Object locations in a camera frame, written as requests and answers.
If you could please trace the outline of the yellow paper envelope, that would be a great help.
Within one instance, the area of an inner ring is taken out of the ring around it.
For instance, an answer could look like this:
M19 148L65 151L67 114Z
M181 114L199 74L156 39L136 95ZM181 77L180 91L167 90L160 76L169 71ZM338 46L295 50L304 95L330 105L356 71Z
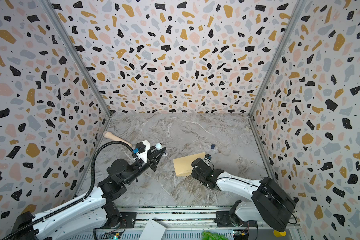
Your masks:
M175 173L177 177L187 177L190 176L193 170L192 162L198 158L204 158L205 153L199 153L194 155L189 155L186 157L181 157L173 160Z

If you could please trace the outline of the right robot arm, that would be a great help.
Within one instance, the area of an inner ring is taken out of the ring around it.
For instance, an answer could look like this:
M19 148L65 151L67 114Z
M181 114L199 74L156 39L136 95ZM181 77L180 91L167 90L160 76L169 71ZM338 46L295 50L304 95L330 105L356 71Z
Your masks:
M254 204L247 206L238 200L228 212L217 213L218 227L242 227L250 221L265 222L278 232L284 232L296 207L294 200L271 178L249 180L210 166L209 159L198 158L191 164L191 176L211 190L230 192Z

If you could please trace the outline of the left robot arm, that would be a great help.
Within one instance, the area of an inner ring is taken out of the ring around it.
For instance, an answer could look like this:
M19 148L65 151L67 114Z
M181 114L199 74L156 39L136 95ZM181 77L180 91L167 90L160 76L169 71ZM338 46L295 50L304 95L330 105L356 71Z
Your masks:
M17 217L6 240L64 240L87 229L127 228L128 221L114 201L126 191L126 186L137 181L146 170L157 170L166 148L138 143L135 148L120 142L132 153L134 163L115 160L108 168L108 176L98 184L91 176L89 190L59 207L36 215L27 211Z

